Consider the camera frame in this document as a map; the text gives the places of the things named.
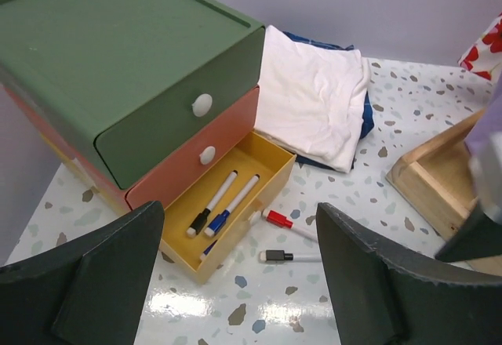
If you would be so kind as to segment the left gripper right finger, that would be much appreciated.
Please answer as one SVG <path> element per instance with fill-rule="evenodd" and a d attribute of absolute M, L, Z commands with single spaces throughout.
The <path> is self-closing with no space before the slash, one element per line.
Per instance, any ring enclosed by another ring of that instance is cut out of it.
<path fill-rule="evenodd" d="M 501 342 L 499 276 L 424 256 L 329 203 L 315 223 L 342 344 Z"/>

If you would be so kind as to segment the black cap whiteboard pen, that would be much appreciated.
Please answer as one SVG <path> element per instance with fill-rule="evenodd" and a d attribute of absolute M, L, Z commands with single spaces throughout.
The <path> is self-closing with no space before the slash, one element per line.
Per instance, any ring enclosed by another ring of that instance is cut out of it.
<path fill-rule="evenodd" d="M 301 254 L 268 249 L 259 253 L 258 260 L 261 263 L 320 263 L 322 258 L 319 254 Z"/>

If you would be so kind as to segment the yellow drawer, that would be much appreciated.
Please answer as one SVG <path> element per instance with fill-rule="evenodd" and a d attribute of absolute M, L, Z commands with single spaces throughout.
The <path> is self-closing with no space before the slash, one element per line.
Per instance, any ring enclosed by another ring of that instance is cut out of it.
<path fill-rule="evenodd" d="M 208 165 L 200 162 L 206 145 L 191 142 L 186 152 L 175 152 L 121 191 L 58 146 L 51 148 L 119 215 L 145 202 L 161 202 L 165 221 L 159 249 L 199 284 L 209 280 L 274 201 L 295 162 L 293 154 L 257 133 L 247 134 L 226 153 L 216 152 Z"/>

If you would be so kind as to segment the blue cap whiteboard pen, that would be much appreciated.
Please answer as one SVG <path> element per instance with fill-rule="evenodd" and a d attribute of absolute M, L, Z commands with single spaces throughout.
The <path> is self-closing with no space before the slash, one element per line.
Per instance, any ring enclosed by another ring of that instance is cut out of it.
<path fill-rule="evenodd" d="M 242 200 L 246 197 L 246 195 L 254 188 L 257 182 L 260 180 L 260 175 L 255 174 L 252 176 L 246 185 L 236 194 L 236 196 L 232 199 L 232 201 L 228 204 L 227 208 L 215 216 L 215 218 L 211 221 L 208 227 L 204 230 L 204 234 L 213 238 L 225 225 L 228 217 L 231 213 L 236 209 L 236 207 L 242 202 Z"/>

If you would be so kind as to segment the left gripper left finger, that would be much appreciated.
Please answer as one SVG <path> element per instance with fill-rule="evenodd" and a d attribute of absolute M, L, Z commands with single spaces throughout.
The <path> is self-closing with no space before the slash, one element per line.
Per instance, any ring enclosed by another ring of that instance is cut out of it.
<path fill-rule="evenodd" d="M 164 209 L 115 221 L 1 269 L 3 344 L 132 344 L 158 252 Z"/>

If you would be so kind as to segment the orange-red drawer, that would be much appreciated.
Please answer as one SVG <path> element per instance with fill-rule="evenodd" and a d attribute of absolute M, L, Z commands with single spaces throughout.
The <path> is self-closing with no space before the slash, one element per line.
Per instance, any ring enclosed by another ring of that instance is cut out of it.
<path fill-rule="evenodd" d="M 127 190 L 104 177 L 14 92 L 8 89 L 6 93 L 66 167 L 87 187 L 96 190 L 117 214 L 124 214 L 152 200 L 169 206 L 251 133 L 260 88 L 248 91 Z"/>

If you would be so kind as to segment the green drawer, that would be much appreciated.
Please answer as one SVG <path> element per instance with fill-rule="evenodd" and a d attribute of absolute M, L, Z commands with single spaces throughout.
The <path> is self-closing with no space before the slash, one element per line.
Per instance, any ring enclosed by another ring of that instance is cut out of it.
<path fill-rule="evenodd" d="M 121 189 L 229 108 L 258 81 L 264 27 L 167 33 L 106 60 L 94 146 Z"/>

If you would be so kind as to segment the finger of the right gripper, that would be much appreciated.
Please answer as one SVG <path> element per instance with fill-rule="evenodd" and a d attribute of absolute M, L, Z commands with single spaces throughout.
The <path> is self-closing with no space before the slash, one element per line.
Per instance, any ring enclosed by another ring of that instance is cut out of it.
<path fill-rule="evenodd" d="M 442 262 L 460 262 L 501 255 L 501 208 L 485 209 L 477 201 L 458 232 L 435 254 Z"/>

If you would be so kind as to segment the green drawer box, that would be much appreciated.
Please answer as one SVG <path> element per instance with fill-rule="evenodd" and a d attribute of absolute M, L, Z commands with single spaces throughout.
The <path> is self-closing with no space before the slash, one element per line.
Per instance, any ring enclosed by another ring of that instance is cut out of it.
<path fill-rule="evenodd" d="M 94 146 L 106 60 L 167 33 L 258 26 L 214 0 L 1 0 L 1 81 L 116 184 Z"/>

